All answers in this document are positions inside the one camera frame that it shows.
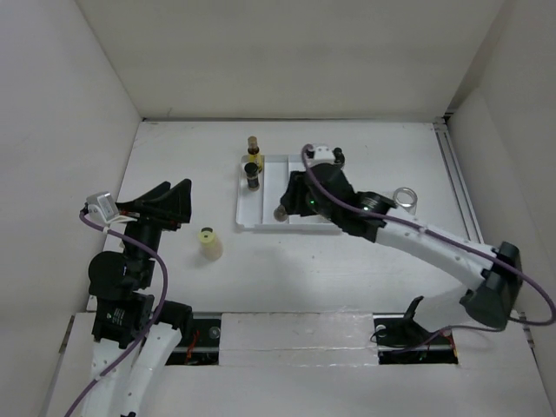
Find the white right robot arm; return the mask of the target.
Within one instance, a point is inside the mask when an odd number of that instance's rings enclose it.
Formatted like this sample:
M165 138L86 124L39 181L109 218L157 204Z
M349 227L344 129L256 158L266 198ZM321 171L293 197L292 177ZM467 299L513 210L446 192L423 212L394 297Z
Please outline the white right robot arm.
M495 248L428 227L391 198L354 190L339 165L325 162L290 174L274 216L283 222L292 215L321 216L347 235L398 249L459 282L441 295L412 299L401 320L410 341L458 326L502 331L511 320L523 281L519 250L507 242Z

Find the black-lid dark spice bottle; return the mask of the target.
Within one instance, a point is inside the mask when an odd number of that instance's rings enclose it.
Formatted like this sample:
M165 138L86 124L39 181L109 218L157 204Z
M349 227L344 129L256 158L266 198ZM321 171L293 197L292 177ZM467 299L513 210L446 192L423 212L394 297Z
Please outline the black-lid dark spice bottle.
M256 191L260 188L259 167L255 162L248 162L244 166L244 173L247 180L248 189Z

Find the yellow-lid beige spice bottle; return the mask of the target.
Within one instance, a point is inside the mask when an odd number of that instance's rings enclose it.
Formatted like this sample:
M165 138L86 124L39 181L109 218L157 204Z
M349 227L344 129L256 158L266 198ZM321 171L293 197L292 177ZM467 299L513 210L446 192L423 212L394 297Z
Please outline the yellow-lid beige spice bottle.
M206 259L216 261L222 256L222 242L211 227L201 228L198 240L201 245L201 253Z

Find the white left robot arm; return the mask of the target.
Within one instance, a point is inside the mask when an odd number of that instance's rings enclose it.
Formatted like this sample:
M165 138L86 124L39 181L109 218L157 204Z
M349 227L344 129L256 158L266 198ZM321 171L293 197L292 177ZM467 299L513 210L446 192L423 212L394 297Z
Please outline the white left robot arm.
M189 223L192 182L162 182L128 202L108 192L87 198L79 219L121 241L88 266L96 299L91 380L68 415L139 416L177 345L193 336L190 306L169 301L169 271L158 253L162 233Z

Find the black-capped grinder brown spice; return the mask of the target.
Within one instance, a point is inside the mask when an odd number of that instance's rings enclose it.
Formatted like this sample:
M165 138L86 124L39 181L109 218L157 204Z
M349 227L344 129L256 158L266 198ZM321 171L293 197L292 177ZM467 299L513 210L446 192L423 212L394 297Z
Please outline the black-capped grinder brown spice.
M339 166L342 169L346 161L342 149L339 147L334 148L333 154L334 154L334 165Z

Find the silver-lid glass jar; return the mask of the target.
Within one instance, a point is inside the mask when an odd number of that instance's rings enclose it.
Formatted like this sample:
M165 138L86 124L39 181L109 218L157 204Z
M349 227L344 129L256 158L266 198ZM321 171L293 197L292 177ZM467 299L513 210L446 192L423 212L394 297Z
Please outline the silver-lid glass jar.
M397 188L393 192L393 200L398 206L405 209L409 214L415 215L418 196L414 190L408 187Z

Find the yellow label sauce bottle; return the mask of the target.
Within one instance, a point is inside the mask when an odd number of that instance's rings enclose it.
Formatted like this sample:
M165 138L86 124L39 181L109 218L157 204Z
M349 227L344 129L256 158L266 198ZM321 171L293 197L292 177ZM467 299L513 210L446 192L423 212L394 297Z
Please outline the yellow label sauce bottle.
M256 136L248 138L248 161L254 163L259 172L263 169L263 156L261 154Z

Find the black-lid brown spice bottle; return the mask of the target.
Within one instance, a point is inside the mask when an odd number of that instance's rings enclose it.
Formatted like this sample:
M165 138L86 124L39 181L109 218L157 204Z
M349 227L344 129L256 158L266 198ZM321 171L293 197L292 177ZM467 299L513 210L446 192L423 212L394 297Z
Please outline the black-lid brown spice bottle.
M279 206L274 210L274 219L277 222L285 222L288 219L288 213L283 206Z

